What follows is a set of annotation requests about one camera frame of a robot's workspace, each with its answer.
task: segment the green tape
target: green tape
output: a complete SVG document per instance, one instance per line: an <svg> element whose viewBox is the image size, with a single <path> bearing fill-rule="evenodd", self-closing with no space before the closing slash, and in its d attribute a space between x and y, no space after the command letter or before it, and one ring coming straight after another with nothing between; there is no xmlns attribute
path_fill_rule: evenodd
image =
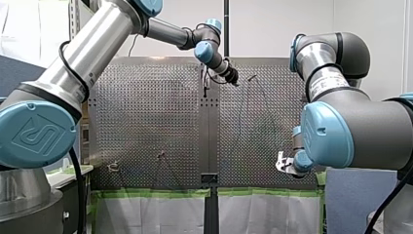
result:
<svg viewBox="0 0 413 234"><path fill-rule="evenodd" d="M119 190L93 191L92 196L98 199L108 198L205 198L209 189L198 190L154 190L148 188L121 188Z"/></svg>
<svg viewBox="0 0 413 234"><path fill-rule="evenodd" d="M317 182L320 186L325 186L327 180L327 172L316 173Z"/></svg>
<svg viewBox="0 0 413 234"><path fill-rule="evenodd" d="M320 197L323 190L290 190L277 188L218 188L218 196L248 196L252 194L273 195L283 197Z"/></svg>
<svg viewBox="0 0 413 234"><path fill-rule="evenodd" d="M322 194L319 199L319 234L323 233L324 227L324 205L325 205L325 193L322 191Z"/></svg>
<svg viewBox="0 0 413 234"><path fill-rule="evenodd" d="M82 172L85 171L86 169L90 169L90 168L93 168L93 166L90 166L90 165L80 166L80 169L81 169ZM51 170L51 171L47 172L47 175L55 174L55 173L58 173L58 172L61 172L61 169ZM70 166L69 168L63 170L62 173L63 174L69 174L69 175L75 175L75 169L73 168L73 166Z"/></svg>

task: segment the metal pole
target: metal pole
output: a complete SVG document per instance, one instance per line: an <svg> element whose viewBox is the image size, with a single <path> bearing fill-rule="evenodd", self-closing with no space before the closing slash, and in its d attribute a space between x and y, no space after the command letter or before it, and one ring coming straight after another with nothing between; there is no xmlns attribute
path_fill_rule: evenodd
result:
<svg viewBox="0 0 413 234"><path fill-rule="evenodd" d="M224 0L224 57L230 56L230 0Z"/></svg>

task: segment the silver arm tube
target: silver arm tube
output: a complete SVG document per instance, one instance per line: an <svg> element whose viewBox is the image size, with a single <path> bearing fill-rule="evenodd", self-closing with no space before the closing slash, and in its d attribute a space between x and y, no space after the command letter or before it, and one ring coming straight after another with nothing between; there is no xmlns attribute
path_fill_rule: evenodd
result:
<svg viewBox="0 0 413 234"><path fill-rule="evenodd" d="M134 30L125 6L103 2L101 8L64 50L70 66L91 88L104 68ZM71 77L60 58L29 85L55 95L78 110L85 97L81 84Z"/></svg>
<svg viewBox="0 0 413 234"><path fill-rule="evenodd" d="M160 19L151 18L148 21L146 36L158 41L183 47L188 41L188 31Z"/></svg>

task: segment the blue joint cap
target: blue joint cap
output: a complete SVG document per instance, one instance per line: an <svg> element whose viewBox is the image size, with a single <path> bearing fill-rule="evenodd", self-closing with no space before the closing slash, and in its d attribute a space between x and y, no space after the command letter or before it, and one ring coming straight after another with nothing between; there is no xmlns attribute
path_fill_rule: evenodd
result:
<svg viewBox="0 0 413 234"><path fill-rule="evenodd" d="M201 41L194 50L195 57L202 63L207 64L213 58L213 48L207 41Z"/></svg>
<svg viewBox="0 0 413 234"><path fill-rule="evenodd" d="M316 101L304 106L301 128L305 151L314 163L333 168L351 165L355 154L352 133L331 105Z"/></svg>
<svg viewBox="0 0 413 234"><path fill-rule="evenodd" d="M307 156L304 150L298 151L294 156L294 169L299 173L307 173L311 170L314 163Z"/></svg>
<svg viewBox="0 0 413 234"><path fill-rule="evenodd" d="M408 99L408 100L410 100L410 101L413 101L413 92L406 93L406 94L402 94L402 95L400 95L400 97L401 97L401 98Z"/></svg>
<svg viewBox="0 0 413 234"><path fill-rule="evenodd" d="M292 129L292 136L295 137L297 135L301 134L301 126L295 126Z"/></svg>
<svg viewBox="0 0 413 234"><path fill-rule="evenodd" d="M222 24L218 19L207 19L206 24L215 27L216 29L218 29L219 33L221 33Z"/></svg>
<svg viewBox="0 0 413 234"><path fill-rule="evenodd" d="M76 139L75 122L48 101L23 101L0 111L0 165L33 169L64 157Z"/></svg>
<svg viewBox="0 0 413 234"><path fill-rule="evenodd" d="M157 16L164 7L163 0L132 0L149 17Z"/></svg>

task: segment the white wall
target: white wall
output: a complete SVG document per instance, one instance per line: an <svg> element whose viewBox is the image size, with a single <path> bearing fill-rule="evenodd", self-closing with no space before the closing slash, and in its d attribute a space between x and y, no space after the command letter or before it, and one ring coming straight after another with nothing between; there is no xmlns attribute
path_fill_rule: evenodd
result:
<svg viewBox="0 0 413 234"><path fill-rule="evenodd" d="M334 0L334 30L353 32L370 50L370 72L361 88L372 99L403 92L406 1Z"/></svg>
<svg viewBox="0 0 413 234"><path fill-rule="evenodd" d="M231 0L230 54L233 57L289 57L289 45L300 32L333 30L333 0ZM165 0L158 16L178 26L195 27L208 18L223 23L222 0ZM132 37L120 49L127 56ZM192 56L172 45L138 38L131 53L137 57Z"/></svg>

